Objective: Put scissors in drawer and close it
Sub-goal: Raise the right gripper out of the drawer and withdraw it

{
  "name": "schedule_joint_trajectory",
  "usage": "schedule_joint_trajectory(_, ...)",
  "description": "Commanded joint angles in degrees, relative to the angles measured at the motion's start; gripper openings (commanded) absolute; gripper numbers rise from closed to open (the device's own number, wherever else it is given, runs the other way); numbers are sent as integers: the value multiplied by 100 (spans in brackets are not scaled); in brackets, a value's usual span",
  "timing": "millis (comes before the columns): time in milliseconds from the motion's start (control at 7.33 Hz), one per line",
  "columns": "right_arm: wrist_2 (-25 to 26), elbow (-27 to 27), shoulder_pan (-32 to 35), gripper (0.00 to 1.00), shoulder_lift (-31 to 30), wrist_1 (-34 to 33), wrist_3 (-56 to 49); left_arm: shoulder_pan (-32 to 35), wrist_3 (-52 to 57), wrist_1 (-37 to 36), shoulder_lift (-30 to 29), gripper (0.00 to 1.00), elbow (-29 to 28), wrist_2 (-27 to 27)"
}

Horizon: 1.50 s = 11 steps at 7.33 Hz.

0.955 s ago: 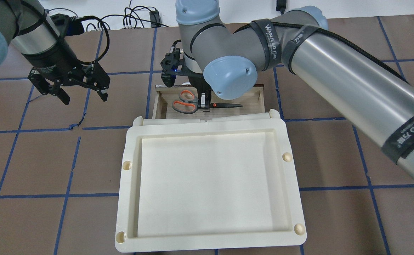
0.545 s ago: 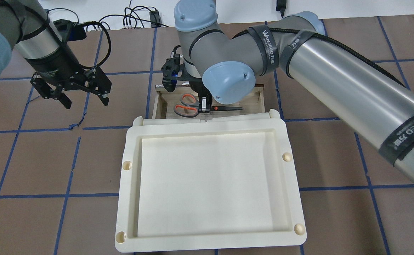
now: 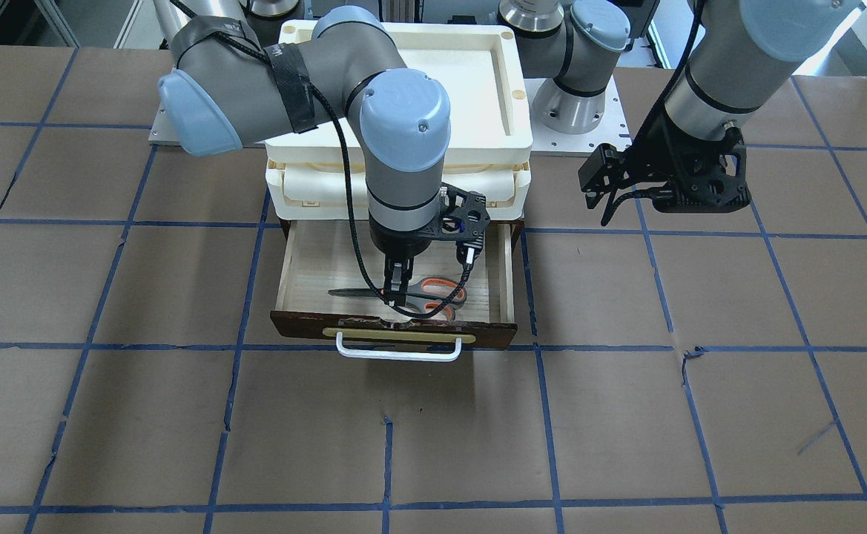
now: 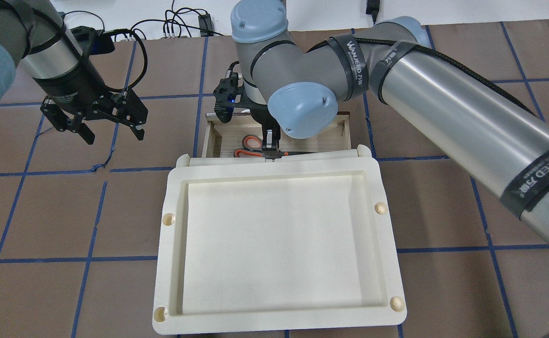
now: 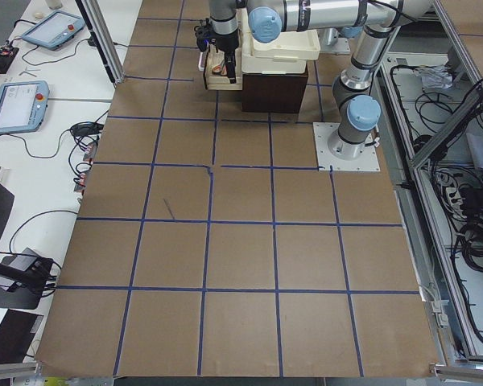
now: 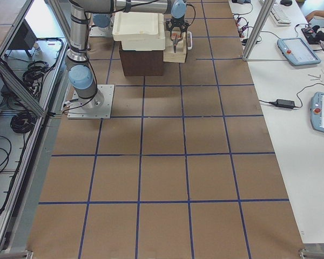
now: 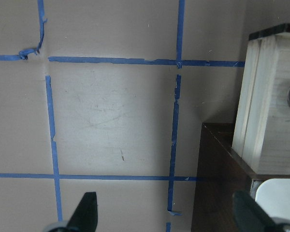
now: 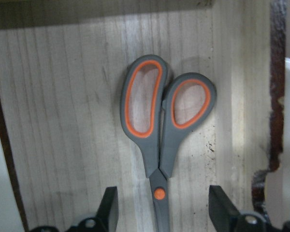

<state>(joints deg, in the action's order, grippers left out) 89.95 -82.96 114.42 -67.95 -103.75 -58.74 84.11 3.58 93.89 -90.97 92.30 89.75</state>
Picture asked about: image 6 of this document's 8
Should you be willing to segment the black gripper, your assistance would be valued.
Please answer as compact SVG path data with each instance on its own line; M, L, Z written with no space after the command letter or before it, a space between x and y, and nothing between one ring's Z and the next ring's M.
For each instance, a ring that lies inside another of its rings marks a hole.
M187 38L187 29L190 26L189 22L184 17L166 20L166 30L169 32L170 40L174 40L173 30L178 28L180 31L180 39Z

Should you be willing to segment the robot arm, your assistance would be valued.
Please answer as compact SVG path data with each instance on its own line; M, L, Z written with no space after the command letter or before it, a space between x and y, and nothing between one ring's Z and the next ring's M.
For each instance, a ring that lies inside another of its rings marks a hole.
M95 73L87 55L90 18L89 14L110 16L116 12L162 13L172 16L171 24L185 31L186 1L70 1L71 34L66 65L72 86L78 94L81 106L99 95Z

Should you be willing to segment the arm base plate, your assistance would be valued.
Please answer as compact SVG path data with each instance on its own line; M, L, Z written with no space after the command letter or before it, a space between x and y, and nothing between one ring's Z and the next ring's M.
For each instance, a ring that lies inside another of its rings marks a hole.
M98 26L93 26L91 29L90 29L90 37L105 37L105 38L111 38L113 37L112 35L112 30L113 30L113 27L105 27L105 28L101 28L101 27L98 27Z
M114 85L98 85L96 96L86 105L87 100L78 97L76 91L73 91L73 99L69 111L66 111L68 119L110 119L112 111L112 102L114 96Z

